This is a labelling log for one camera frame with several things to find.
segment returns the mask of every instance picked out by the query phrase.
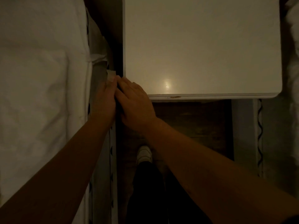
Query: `wooden floor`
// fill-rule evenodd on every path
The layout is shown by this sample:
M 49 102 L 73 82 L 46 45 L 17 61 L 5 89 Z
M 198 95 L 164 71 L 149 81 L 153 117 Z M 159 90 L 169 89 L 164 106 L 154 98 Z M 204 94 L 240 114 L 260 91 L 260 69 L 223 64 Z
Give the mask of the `wooden floor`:
M 230 100 L 209 103 L 180 102 L 154 103 L 157 117 L 195 141 L 233 159 Z M 133 193 L 133 177 L 136 171 L 136 153 L 145 139 L 116 122 L 118 222 L 125 223 L 126 207 Z M 165 177 L 169 172 L 161 156 L 151 148 L 153 163 Z

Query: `bed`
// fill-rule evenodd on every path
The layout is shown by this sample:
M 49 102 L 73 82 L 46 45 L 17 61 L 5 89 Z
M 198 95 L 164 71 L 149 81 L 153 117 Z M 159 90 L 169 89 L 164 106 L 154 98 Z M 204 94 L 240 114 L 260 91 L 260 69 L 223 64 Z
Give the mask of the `bed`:
M 91 19 L 83 0 L 1 0 L 0 26 L 4 28 L 0 32 L 0 47 L 4 47 L 0 49 L 2 57 L 7 56 L 8 52 L 12 53 L 11 59 L 18 56 L 15 62 L 7 62 L 5 58 L 1 59 L 1 64 L 6 64 L 6 68 L 9 69 L 7 72 L 12 74 L 11 77 L 8 77 L 8 74 L 1 73 L 2 79 L 10 79 L 3 80 L 3 82 L 8 82 L 9 86 L 5 87 L 3 83 L 5 90 L 2 89 L 0 99 L 0 116 L 3 120 L 2 124 L 4 123 L 0 131 L 2 205 L 47 163 L 87 121 L 88 113 L 92 109 L 92 105 L 89 103 L 92 104 L 99 81 L 106 80 L 109 64 L 108 45 L 101 36 L 99 28 Z M 18 54 L 20 49 L 23 50 L 22 56 Z M 43 69 L 43 67 L 54 64 L 56 64 L 56 68 L 53 67 L 53 69 L 58 69 L 61 74 L 51 75 Z M 16 69 L 11 67 L 12 65 L 26 66 L 22 75 L 24 79 L 32 79 L 25 81 L 28 83 L 27 86 L 22 88 L 19 86 L 20 78 L 17 74 L 14 75 Z M 39 69 L 36 68 L 32 71 L 32 75 L 26 77 L 26 72 L 32 66 L 39 66 Z M 51 80 L 45 80 L 47 89 L 37 85 L 36 79 L 44 78 L 40 76 L 40 72 L 48 75 L 52 80 L 52 84 L 46 84 Z M 26 94 L 29 91 L 31 94 L 39 96 L 33 96 L 36 99 L 28 101 L 26 110 L 20 110 L 20 107 L 16 106 L 18 99 L 20 100 L 17 95 L 23 94 L 26 99 L 28 97 Z M 47 104 L 40 108 L 39 101 L 41 99 L 45 99 Z M 47 111 L 49 110 L 47 107 L 51 105 L 56 105 L 56 108 L 53 111 Z M 22 116 L 26 121 L 17 119 Z M 39 122 L 43 122 L 39 128 L 32 124 L 35 117 L 39 117 Z M 8 132 L 5 124 L 9 126 L 12 123 L 14 123 L 14 128 L 10 128 L 10 132 Z M 14 134 L 16 129 L 32 132 L 31 137 L 24 136 L 20 139 L 24 132 Z M 10 142 L 6 137 L 8 133 L 11 136 L 11 141 L 17 141 L 14 147 L 7 146 Z M 116 169 L 116 165 L 114 165 L 116 159 L 110 154 L 110 150 L 111 152 L 112 149 L 115 150 L 115 145 L 112 148 L 112 144 L 115 143 L 112 140 L 113 134 L 115 135 L 115 127 L 108 133 L 103 146 L 100 159 L 107 160 L 105 166 L 97 165 L 97 168 L 105 170 L 98 174 L 109 177 L 109 181 L 106 182 L 109 185 L 109 192 L 115 191 L 115 184 L 110 183 L 110 175 Z M 26 148 L 25 155 L 21 151 L 24 148 Z M 5 162 L 7 155 L 10 158 L 9 162 Z M 22 178 L 18 178 L 20 169 L 22 169 Z M 94 178 L 93 176 L 91 184 L 86 189 L 73 223 L 89 223 L 93 219 L 93 212 L 89 209 L 93 205 L 93 199 L 89 195 L 90 192 L 97 195 L 96 189 L 92 187 Z M 15 185 L 13 188 L 9 185 L 12 182 Z M 110 196 L 112 193 L 108 193 L 108 195 L 108 209 L 111 210 L 110 200 L 113 199 Z

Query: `person's left hand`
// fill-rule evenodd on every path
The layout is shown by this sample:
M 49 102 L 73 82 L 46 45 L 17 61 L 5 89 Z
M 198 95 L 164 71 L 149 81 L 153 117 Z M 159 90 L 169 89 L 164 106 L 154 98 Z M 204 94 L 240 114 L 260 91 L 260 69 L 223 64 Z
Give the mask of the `person's left hand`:
M 98 121 L 107 129 L 112 126 L 115 118 L 114 93 L 116 87 L 116 78 L 113 79 L 113 82 L 107 81 L 99 85 L 91 110 L 90 120 Z

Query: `leg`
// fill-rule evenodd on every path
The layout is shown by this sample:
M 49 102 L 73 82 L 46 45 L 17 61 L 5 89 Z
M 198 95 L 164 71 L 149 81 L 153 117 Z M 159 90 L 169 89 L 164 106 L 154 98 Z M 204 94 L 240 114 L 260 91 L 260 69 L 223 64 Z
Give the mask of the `leg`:
M 151 157 L 145 158 L 149 152 L 140 155 L 143 162 L 137 166 L 134 176 L 134 192 L 128 203 L 126 224 L 168 224 L 163 177 L 151 163 Z
M 170 173 L 166 178 L 166 194 L 170 224 L 212 223 L 190 198 L 173 173 Z

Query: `shoe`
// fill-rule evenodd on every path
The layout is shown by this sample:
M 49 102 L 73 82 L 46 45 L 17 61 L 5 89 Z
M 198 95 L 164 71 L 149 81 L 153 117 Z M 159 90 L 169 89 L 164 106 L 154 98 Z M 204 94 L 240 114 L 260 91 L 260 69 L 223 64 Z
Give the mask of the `shoe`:
M 144 161 L 152 163 L 152 152 L 150 148 L 146 145 L 141 146 L 137 152 L 137 165 Z

